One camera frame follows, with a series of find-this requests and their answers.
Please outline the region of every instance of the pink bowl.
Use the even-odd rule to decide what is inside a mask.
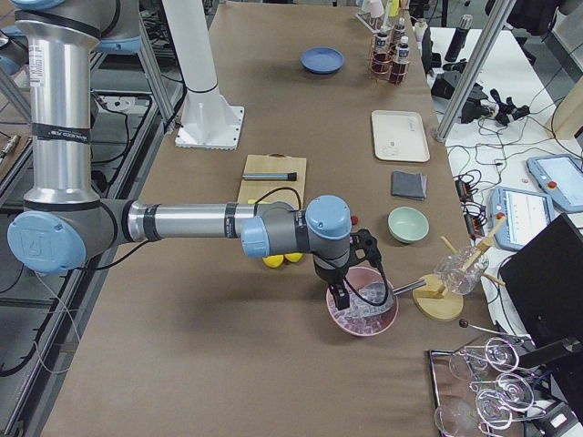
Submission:
[[[353,285],[355,290],[359,290],[371,282],[383,280],[378,271],[367,267],[350,268],[346,278]],[[330,290],[327,290],[326,292],[326,304],[328,312],[334,322],[340,326],[342,330],[356,337],[372,337],[373,335],[385,332],[393,324],[394,319],[397,316],[397,311],[399,310],[399,301],[396,296],[394,296],[394,305],[387,312],[352,320],[351,318],[345,317],[346,310],[338,311],[336,309],[336,306],[334,305],[334,297]]]

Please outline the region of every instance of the folded cloth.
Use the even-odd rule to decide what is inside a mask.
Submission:
[[[427,176],[395,170],[391,175],[391,194],[398,198],[424,200],[427,192]]]

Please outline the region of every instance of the brown table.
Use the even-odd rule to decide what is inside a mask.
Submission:
[[[348,202],[379,239],[395,285],[448,254],[440,235],[465,244],[442,146],[428,136],[426,164],[373,156],[373,110],[416,111],[428,133],[436,118],[415,48],[400,86],[368,78],[371,35],[356,10],[222,5],[210,36],[221,92],[246,108],[239,147],[183,149],[166,138],[142,199],[224,203],[237,197],[248,154],[281,153],[308,158],[306,199]],[[304,71],[300,56],[313,46],[340,50],[344,67]],[[392,198],[395,169],[423,171],[428,199]],[[402,205],[429,218],[423,241],[403,245],[387,232],[388,213]],[[324,295],[310,257],[272,270],[237,240],[148,245],[109,273],[44,435],[434,435],[424,351],[454,349],[475,333],[429,320],[403,295],[390,330],[356,339],[332,322]],[[463,315],[489,324],[481,294],[466,299]]]

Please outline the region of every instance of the table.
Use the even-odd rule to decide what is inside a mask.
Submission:
[[[445,54],[454,31],[454,29],[447,28],[431,29],[434,52]],[[480,30],[470,30],[465,48],[460,53],[458,60],[464,57],[469,58],[479,35]],[[543,89],[545,84],[541,83],[532,66],[527,62],[510,31],[502,31],[498,36],[492,52],[480,72],[477,83],[484,87],[484,92],[487,94],[489,94],[490,89],[495,88],[503,100],[511,96],[518,107],[522,105],[530,106],[530,110],[533,113],[531,119],[525,118],[515,121],[508,125],[508,129],[499,132],[500,140],[503,143],[516,142],[515,144],[505,145],[508,159],[500,175],[499,185],[528,191],[539,191],[536,181],[528,173],[527,159],[548,154],[563,154],[566,153],[566,150],[554,139],[550,138],[548,132],[543,128],[555,110],[555,103],[548,92]],[[438,111],[445,110],[445,101],[443,99],[435,98],[434,102]],[[486,121],[483,126],[494,131],[500,129],[500,126],[496,126],[493,121]],[[487,147],[485,144],[496,143],[497,139],[491,135],[481,135],[478,128],[477,121],[466,125],[454,125],[445,143],[448,147],[452,171],[456,175],[471,168],[478,168],[483,172],[485,180],[497,181],[498,173],[496,172],[496,167],[492,164],[505,162],[500,160],[503,158],[502,151],[500,148]],[[568,151],[580,156],[581,146],[574,138],[569,141],[561,140],[561,144]],[[473,147],[473,149],[468,150],[459,146]],[[491,212],[488,202],[493,190],[492,184],[483,183],[478,188],[477,200],[487,205],[487,214],[489,215]],[[569,218],[576,226],[583,226],[583,213],[569,214]],[[501,262],[513,253],[498,247],[491,248],[487,252],[490,260],[490,267],[487,272],[495,276]],[[489,305],[492,321],[506,332],[526,334],[526,330],[506,289],[504,287],[501,288],[501,298],[495,299],[497,294],[495,286],[487,279],[482,280],[482,286],[488,301],[492,300]],[[578,424],[565,435],[583,435],[583,427]]]
[[[237,196],[248,154],[308,159],[306,199],[344,198],[359,226],[379,239],[395,285],[431,272],[466,242],[443,146],[428,135],[426,164],[373,156],[371,113],[436,117],[416,48],[400,86],[368,77],[371,34],[357,8],[227,3],[210,30],[220,89],[246,120],[236,151],[162,144],[143,200],[223,203]],[[312,46],[345,56],[332,76],[300,65]],[[391,198],[394,169],[428,176],[424,202]],[[393,239],[388,213],[409,205],[430,222],[413,245]],[[475,336],[423,316],[399,298],[385,334],[359,340],[324,306],[325,285],[306,257],[267,269],[237,240],[173,239],[147,245],[112,269],[87,325],[44,435],[408,435],[436,432],[425,351],[455,349]],[[482,296],[463,315],[488,324]]]

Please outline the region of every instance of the monitor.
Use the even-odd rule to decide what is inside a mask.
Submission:
[[[566,214],[503,265],[500,275],[537,348],[566,337],[583,342],[583,236]],[[583,353],[547,366],[583,422]]]

